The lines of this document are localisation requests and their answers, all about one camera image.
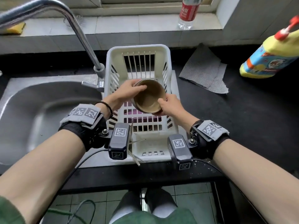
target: window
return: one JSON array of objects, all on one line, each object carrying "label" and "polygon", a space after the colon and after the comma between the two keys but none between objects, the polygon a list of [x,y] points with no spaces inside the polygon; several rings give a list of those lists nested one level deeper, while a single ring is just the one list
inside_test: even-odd
[{"label": "window", "polygon": [[[28,0],[0,0],[0,11],[8,10]],[[75,14],[82,16],[178,14],[182,0],[60,0]],[[198,12],[215,12],[220,0],[202,0]],[[53,11],[39,17],[61,17]]]}]

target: black braided bracelet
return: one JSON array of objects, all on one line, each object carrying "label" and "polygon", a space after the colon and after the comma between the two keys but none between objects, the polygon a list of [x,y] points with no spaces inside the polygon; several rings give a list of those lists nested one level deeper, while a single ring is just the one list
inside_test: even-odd
[{"label": "black braided bracelet", "polygon": [[98,104],[98,103],[102,103],[102,104],[106,105],[107,108],[109,108],[110,113],[111,113],[111,115],[109,116],[109,119],[112,118],[113,117],[113,111],[112,111],[111,107],[104,101],[98,101],[97,103],[95,103],[95,105]]}]

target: gray pants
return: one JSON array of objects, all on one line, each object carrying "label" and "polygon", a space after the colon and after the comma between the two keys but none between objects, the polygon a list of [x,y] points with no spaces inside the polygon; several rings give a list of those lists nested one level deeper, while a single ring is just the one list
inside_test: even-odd
[{"label": "gray pants", "polygon": [[[161,188],[148,189],[145,195],[145,202],[149,206],[151,213],[160,218],[166,218],[177,208],[170,193]],[[142,211],[140,193],[129,191],[122,197],[109,224],[134,211]]]}]

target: brown bowl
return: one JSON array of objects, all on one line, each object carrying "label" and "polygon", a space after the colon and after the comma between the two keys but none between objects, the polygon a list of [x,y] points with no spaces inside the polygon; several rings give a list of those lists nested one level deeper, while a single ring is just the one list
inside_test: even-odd
[{"label": "brown bowl", "polygon": [[132,99],[134,107],[144,113],[156,113],[161,110],[158,103],[159,98],[166,101],[166,92],[161,84],[153,79],[143,79],[134,86],[147,85],[144,91],[141,91]]}]

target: plastic bottle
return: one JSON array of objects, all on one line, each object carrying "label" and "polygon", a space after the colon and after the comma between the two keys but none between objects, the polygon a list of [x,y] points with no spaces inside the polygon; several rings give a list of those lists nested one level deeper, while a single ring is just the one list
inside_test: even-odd
[{"label": "plastic bottle", "polygon": [[190,30],[193,26],[198,7],[201,0],[183,0],[179,15],[178,26],[182,30]]},{"label": "plastic bottle", "polygon": [[299,16],[290,25],[268,37],[263,44],[240,67],[243,77],[264,79],[274,76],[299,57],[299,30],[290,30],[299,23]]}]

